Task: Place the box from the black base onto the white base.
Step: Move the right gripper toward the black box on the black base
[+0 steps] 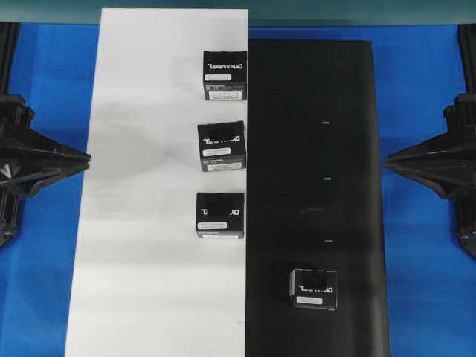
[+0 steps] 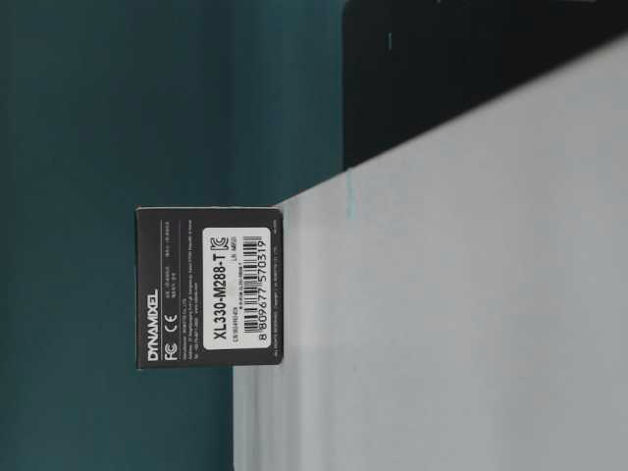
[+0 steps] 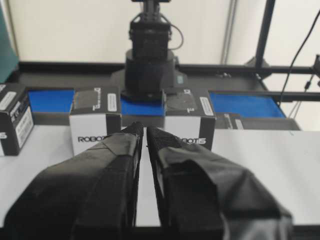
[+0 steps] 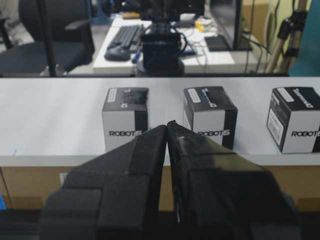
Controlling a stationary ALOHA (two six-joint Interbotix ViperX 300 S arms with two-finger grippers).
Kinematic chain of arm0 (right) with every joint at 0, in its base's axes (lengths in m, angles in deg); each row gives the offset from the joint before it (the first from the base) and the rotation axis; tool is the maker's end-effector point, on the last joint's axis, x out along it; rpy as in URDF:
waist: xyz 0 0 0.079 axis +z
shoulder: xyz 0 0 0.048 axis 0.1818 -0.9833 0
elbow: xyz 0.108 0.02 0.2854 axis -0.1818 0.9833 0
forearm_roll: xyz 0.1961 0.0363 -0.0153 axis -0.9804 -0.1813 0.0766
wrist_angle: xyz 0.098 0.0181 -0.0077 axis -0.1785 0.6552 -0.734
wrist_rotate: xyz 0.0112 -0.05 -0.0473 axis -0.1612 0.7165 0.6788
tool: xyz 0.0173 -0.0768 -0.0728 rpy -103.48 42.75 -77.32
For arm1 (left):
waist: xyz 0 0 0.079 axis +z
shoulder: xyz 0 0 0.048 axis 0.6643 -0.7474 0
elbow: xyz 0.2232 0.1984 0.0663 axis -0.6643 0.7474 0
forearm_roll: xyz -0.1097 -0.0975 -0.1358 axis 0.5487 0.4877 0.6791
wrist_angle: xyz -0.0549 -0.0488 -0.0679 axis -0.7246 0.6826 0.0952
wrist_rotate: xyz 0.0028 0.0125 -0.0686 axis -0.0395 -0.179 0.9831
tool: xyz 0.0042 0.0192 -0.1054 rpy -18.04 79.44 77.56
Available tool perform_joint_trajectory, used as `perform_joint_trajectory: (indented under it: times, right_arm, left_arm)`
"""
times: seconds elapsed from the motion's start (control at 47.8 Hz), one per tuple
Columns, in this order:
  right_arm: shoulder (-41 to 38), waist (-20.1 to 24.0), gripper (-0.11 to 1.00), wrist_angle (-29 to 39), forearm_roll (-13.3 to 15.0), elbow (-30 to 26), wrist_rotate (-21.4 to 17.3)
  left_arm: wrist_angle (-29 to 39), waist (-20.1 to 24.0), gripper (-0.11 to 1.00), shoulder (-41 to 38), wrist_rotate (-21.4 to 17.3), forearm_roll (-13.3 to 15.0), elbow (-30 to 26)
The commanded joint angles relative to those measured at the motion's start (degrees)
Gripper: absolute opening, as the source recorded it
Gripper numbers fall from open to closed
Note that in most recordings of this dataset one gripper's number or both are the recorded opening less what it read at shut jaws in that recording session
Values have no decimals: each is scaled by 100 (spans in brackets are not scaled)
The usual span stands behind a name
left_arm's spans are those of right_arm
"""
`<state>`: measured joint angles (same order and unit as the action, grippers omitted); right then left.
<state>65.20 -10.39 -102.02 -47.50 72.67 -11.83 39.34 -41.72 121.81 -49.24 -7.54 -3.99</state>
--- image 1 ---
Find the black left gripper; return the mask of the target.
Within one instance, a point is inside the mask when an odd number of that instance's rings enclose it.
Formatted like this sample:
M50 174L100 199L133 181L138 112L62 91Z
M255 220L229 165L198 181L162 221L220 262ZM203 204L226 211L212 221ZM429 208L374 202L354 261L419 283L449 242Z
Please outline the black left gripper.
M1 96L1 187L20 199L87 170L91 156L31 129L35 112L19 95Z

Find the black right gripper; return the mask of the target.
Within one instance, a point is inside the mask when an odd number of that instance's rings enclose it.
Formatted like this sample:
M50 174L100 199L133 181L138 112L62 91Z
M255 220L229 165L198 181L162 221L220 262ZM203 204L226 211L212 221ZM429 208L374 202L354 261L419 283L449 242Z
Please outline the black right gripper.
M385 167L455 200L475 189L475 95L460 94L443 110L447 132L385 159Z

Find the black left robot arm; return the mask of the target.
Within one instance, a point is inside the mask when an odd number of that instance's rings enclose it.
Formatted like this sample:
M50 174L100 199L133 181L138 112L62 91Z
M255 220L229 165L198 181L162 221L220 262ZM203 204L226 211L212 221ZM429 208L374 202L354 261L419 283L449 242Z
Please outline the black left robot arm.
M91 156L31 128L35 112L25 99L8 94L20 25L1 23L1 247L18 230L22 200L87 170Z

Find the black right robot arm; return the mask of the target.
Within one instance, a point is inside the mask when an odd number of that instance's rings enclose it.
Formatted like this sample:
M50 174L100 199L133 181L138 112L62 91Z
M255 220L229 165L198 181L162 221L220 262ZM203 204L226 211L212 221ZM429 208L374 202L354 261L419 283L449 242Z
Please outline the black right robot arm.
M475 24L458 26L466 92L443 110L447 132L406 147L385 167L454 203L460 247L475 256Z

